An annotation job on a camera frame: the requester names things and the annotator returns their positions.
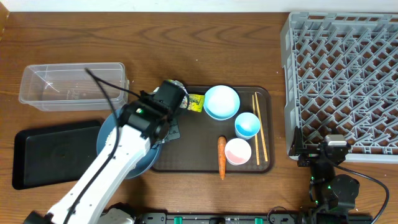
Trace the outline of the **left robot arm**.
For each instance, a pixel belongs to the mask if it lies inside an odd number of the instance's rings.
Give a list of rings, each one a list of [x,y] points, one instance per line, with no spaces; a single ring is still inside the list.
[[[169,123],[188,102],[183,90],[142,92],[122,108],[106,145],[69,193],[45,216],[31,212],[24,223],[97,223],[127,174],[168,135]]]

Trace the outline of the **pink cup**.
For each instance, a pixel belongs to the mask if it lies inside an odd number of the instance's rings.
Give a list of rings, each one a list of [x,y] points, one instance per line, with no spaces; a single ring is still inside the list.
[[[229,140],[225,146],[226,160],[234,165],[239,166],[247,163],[252,154],[249,143],[240,138]]]

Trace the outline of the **dark blue bowl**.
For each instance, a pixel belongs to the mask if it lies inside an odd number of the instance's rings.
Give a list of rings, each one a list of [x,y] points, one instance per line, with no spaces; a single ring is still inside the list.
[[[115,120],[113,118],[113,115],[111,114],[105,119],[99,130],[96,140],[97,155],[99,155],[102,149],[105,147],[108,136],[111,134],[111,131],[114,129],[114,127]],[[150,169],[154,165],[155,161],[159,158],[161,149],[161,144],[154,144],[148,150],[147,154],[136,164],[135,168],[130,170],[125,179],[136,178],[145,173],[148,169]]]

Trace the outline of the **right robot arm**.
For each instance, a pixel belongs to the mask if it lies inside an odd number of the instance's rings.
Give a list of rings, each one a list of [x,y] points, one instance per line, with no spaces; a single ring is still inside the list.
[[[310,200],[316,207],[300,212],[297,223],[348,223],[348,212],[355,207],[359,182],[346,174],[335,174],[335,166],[345,161],[351,146],[343,135],[333,132],[325,136],[315,149],[303,146],[300,128],[294,129],[289,156],[297,156],[299,167],[309,167]]]

